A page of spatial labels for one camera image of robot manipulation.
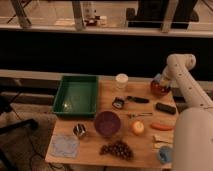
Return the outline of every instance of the wall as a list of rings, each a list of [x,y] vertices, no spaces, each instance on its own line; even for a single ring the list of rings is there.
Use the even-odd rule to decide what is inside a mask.
[[[0,69],[154,77],[171,53],[193,53],[192,75],[213,80],[213,39],[0,31]]]

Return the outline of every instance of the black stand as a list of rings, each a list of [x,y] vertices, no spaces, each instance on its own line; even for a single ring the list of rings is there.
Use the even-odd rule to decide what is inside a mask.
[[[36,130],[38,128],[38,123],[33,119],[28,119],[22,122],[15,123],[13,125],[9,125],[3,128],[0,128],[0,135],[7,133],[9,131],[12,131],[13,129],[25,126],[27,124],[30,124],[30,128],[33,130]],[[0,160],[3,162],[3,164],[7,167],[7,169],[10,171],[17,171],[18,169],[14,167],[10,161],[7,159],[3,151],[0,149]]]
[[[189,22],[198,22],[199,16],[193,10],[198,0],[179,0],[174,15],[172,28],[187,29]],[[127,8],[128,27],[160,28],[167,10],[168,0],[139,0],[138,10]]]

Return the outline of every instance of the white cup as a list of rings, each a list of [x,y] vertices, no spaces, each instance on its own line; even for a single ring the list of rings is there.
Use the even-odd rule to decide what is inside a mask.
[[[127,82],[128,82],[128,76],[126,74],[118,74],[116,77],[115,77],[115,80],[116,80],[116,87],[118,89],[125,89],[126,88],[126,85],[127,85]]]

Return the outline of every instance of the purple bowl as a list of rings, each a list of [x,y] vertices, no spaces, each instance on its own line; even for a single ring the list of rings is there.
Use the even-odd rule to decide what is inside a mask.
[[[121,121],[117,114],[104,111],[95,117],[94,126],[100,135],[111,137],[120,129]]]

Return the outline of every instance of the chair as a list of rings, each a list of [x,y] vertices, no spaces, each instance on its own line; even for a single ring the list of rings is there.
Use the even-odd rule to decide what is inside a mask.
[[[8,112],[10,112],[12,110],[13,109],[10,106],[10,103],[5,98],[3,98],[2,96],[0,96],[0,115],[3,112],[7,112],[8,113]],[[25,121],[21,121],[21,122],[18,122],[18,123],[15,123],[15,124],[12,124],[12,125],[0,128],[0,135],[4,134],[4,133],[7,133],[9,131],[12,131],[12,130],[14,130],[16,128],[28,125],[28,124],[30,125],[30,128],[33,129],[33,130],[36,130],[38,128],[38,123],[35,120],[33,120],[33,119],[27,119]],[[4,152],[2,151],[1,148],[0,148],[0,160],[3,162],[3,164],[7,167],[8,170],[13,170],[13,171],[18,170],[7,159],[6,155],[4,154]]]
[[[164,19],[164,14],[169,0],[140,0],[135,15],[134,8],[127,8],[126,19],[128,27],[159,28]],[[199,17],[194,11],[198,0],[179,0],[172,28],[187,28],[189,21],[198,22]]]

